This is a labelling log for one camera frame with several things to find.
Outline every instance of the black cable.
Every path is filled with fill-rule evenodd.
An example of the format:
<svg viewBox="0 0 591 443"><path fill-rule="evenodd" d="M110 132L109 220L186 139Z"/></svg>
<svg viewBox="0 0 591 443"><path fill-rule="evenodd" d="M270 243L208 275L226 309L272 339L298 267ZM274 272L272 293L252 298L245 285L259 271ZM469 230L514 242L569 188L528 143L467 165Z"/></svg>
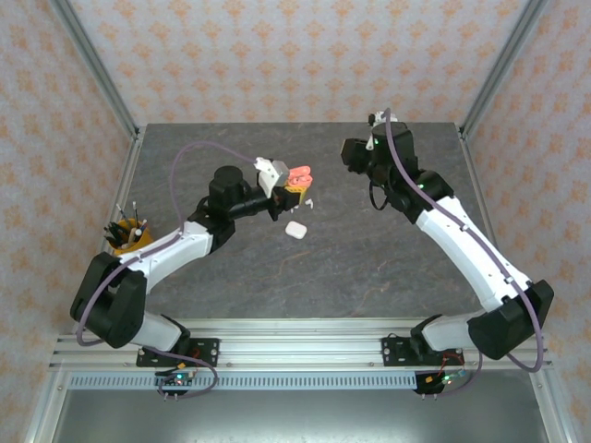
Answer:
<svg viewBox="0 0 591 443"><path fill-rule="evenodd" d="M165 371L159 371L154 374L156 377L168 377L171 376L174 372L178 371L178 367L173 367L171 369L166 369Z"/></svg>
<svg viewBox="0 0 591 443"><path fill-rule="evenodd" d="M371 206L373 206L375 210L384 210L388 204L388 198L386 197L382 205L378 208L378 205L376 205L376 200L373 197L373 182L371 180L369 180L369 200L371 201Z"/></svg>
<svg viewBox="0 0 591 443"><path fill-rule="evenodd" d="M199 203L197 204L197 210L202 210L203 207L205 206L205 203L207 203L207 199L208 197L205 196L204 198L202 198Z"/></svg>

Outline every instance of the pen holder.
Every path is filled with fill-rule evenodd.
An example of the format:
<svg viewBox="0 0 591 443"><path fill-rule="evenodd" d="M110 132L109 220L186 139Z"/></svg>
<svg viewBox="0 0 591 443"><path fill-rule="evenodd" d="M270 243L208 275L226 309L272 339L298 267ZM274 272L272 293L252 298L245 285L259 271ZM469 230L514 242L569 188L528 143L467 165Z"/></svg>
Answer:
<svg viewBox="0 0 591 443"><path fill-rule="evenodd" d="M134 229L138 229L138 223L136 222L136 219L128 219L128 220ZM121 226L122 228L129 229L129 225L127 224L127 222L125 220L120 220L117 224L119 226ZM141 235L141 237L139 238L139 240L134 245L128 247L127 249L120 249L120 248L115 247L115 245L111 245L111 244L110 245L113 248L115 255L120 256L121 254L126 254L127 252L137 251L138 249L141 249L142 247L147 246L150 243L153 243L153 241L154 241L154 239L151 238L151 235L150 235L150 226L146 226L146 229L144 229L144 232Z"/></svg>

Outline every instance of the pink object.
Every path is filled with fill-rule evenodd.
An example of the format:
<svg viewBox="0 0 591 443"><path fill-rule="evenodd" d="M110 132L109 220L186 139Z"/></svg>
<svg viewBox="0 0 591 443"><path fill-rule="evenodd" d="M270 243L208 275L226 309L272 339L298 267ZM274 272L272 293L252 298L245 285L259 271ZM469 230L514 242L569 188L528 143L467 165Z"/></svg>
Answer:
<svg viewBox="0 0 591 443"><path fill-rule="evenodd" d="M289 186L301 186L310 187L312 185L313 178L310 175L311 169L309 166L300 166L289 170L289 178L287 184Z"/></svg>

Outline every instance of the gray table surface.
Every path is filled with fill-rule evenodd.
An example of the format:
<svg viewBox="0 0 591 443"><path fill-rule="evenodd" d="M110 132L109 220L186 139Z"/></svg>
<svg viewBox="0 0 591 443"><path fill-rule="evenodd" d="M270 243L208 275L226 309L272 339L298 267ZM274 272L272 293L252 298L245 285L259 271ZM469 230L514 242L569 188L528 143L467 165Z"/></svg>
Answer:
<svg viewBox="0 0 591 443"><path fill-rule="evenodd" d="M440 173L482 228L455 126L409 127L420 166ZM476 310L472 289L439 247L399 212L371 208L368 179L346 171L343 140L367 138L368 131L361 123L148 125L127 201L129 208L138 202L154 237L176 227L168 176L176 153L196 140L289 167L309 165L314 183L307 198L314 209L301 206L278 222L267 213L237 221L223 248L159 283L147 308L178 318L427 317ZM252 166L219 150L185 155L175 179L185 215L225 164L240 166L255 183ZM284 233L291 220L308 227L303 240Z"/></svg>

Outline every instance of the metal base plate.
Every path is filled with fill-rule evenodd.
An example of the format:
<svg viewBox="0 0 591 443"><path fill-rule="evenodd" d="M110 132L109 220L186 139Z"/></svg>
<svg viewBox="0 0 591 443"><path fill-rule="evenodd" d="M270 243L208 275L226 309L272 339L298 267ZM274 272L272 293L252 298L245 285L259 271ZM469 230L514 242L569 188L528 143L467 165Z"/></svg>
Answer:
<svg viewBox="0 0 591 443"><path fill-rule="evenodd" d="M393 390L416 389L413 371L390 369L379 373L368 371L298 371L298 372L224 372L216 390ZM133 372L88 372L72 373L68 389L72 390L155 390L159 377L144 371ZM166 390L203 389L211 384L208 369L200 368L193 379L167 383Z"/></svg>
<svg viewBox="0 0 591 443"><path fill-rule="evenodd" d="M220 353L219 339L191 338L189 343L187 357L198 358L214 367L218 365L218 355ZM179 361L175 358L164 357L144 348L138 351L138 358L136 360L137 367L175 367L178 363Z"/></svg>
<svg viewBox="0 0 591 443"><path fill-rule="evenodd" d="M417 355L410 346L410 339L407 337L385 337L381 339L381 356L384 366L441 366L445 354L459 355L464 360L463 353L456 349L448 349L440 353L425 353ZM460 361L448 359L447 366L460 366Z"/></svg>

